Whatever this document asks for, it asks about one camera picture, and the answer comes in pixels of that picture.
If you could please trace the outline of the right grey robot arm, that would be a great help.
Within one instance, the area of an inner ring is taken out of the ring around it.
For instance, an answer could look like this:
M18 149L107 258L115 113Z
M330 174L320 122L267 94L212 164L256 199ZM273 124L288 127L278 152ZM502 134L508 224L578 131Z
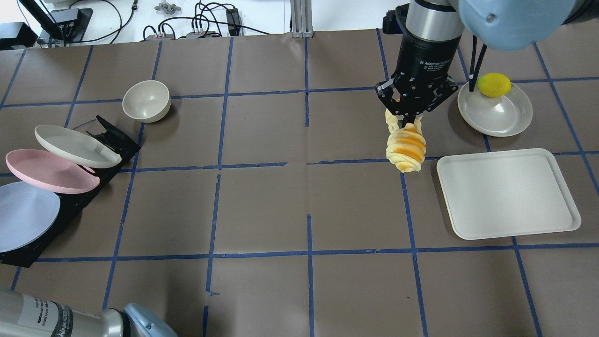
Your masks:
M471 66L478 76L487 48L520 51L562 25L598 17L596 0L411 0L389 10L383 32L400 34L395 71L376 85L390 132L417 126L458 90L449 68L464 30L479 41Z

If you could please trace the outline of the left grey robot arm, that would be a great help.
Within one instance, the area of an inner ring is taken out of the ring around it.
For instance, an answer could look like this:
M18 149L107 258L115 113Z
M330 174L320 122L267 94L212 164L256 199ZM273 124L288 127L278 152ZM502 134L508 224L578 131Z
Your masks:
M2 288L2 337L176 337L177 333L145 307L128 303L98 315Z

